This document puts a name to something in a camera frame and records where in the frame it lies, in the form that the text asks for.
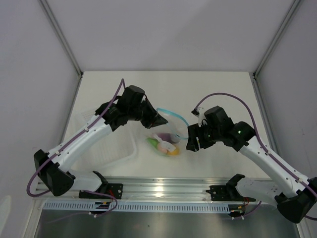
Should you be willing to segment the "yellow toy lemon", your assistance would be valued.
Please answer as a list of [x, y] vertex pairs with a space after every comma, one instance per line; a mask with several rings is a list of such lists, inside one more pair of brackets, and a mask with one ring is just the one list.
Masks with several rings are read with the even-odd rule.
[[176, 147], [173, 151], [168, 151], [167, 154], [170, 156], [177, 156], [180, 154], [180, 149], [178, 147]]

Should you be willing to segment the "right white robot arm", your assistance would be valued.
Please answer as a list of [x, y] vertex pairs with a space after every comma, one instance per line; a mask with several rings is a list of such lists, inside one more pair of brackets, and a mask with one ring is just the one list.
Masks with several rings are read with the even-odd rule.
[[187, 150], [196, 152], [222, 142], [253, 161], [275, 183], [268, 185], [235, 175], [227, 183], [226, 194], [230, 199], [243, 196], [263, 201], [295, 224], [305, 218], [317, 202], [316, 178], [309, 178], [290, 166], [263, 144], [254, 128], [244, 121], [234, 123], [222, 107], [208, 110], [198, 107], [192, 114], [198, 117], [198, 123], [187, 127]]

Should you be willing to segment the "purple toy eggplant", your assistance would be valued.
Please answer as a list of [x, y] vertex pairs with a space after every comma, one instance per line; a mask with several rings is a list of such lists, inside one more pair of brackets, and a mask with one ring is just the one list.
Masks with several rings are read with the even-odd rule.
[[179, 137], [172, 133], [158, 133], [157, 135], [161, 140], [171, 144], [177, 144], [180, 142]]

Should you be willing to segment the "peach coloured egg toy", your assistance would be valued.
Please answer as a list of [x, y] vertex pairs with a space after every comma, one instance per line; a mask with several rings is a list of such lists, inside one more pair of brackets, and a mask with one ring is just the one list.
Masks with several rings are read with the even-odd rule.
[[157, 150], [164, 153], [164, 154], [166, 154], [168, 152], [168, 150], [166, 148], [161, 147], [160, 145], [157, 146]]

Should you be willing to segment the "clear zip top bag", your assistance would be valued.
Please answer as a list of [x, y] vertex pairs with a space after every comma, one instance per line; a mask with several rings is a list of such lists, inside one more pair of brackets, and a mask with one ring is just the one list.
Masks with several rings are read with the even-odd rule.
[[144, 139], [160, 156], [179, 156], [188, 141], [189, 123], [183, 116], [173, 111], [163, 108], [157, 108], [157, 111], [167, 120], [167, 124], [147, 130]]

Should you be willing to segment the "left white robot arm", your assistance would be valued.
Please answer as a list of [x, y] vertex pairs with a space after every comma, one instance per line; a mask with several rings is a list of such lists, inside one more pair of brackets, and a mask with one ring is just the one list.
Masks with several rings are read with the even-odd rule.
[[165, 125], [168, 121], [152, 106], [145, 91], [131, 85], [122, 95], [100, 105], [91, 119], [73, 137], [48, 152], [40, 149], [34, 154], [36, 176], [54, 196], [79, 190], [81, 196], [103, 198], [108, 181], [99, 172], [71, 170], [79, 157], [100, 139], [115, 132], [129, 121], [139, 121], [146, 129]]

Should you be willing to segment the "green toy vegetable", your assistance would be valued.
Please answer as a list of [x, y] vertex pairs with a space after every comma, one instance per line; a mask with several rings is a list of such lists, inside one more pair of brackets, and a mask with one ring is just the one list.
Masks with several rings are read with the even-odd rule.
[[150, 138], [150, 137], [148, 137], [148, 138], [146, 139], [146, 141], [147, 141], [151, 146], [153, 146], [154, 148], [156, 148], [157, 145], [159, 144], [159, 142], [158, 142], [156, 139]]

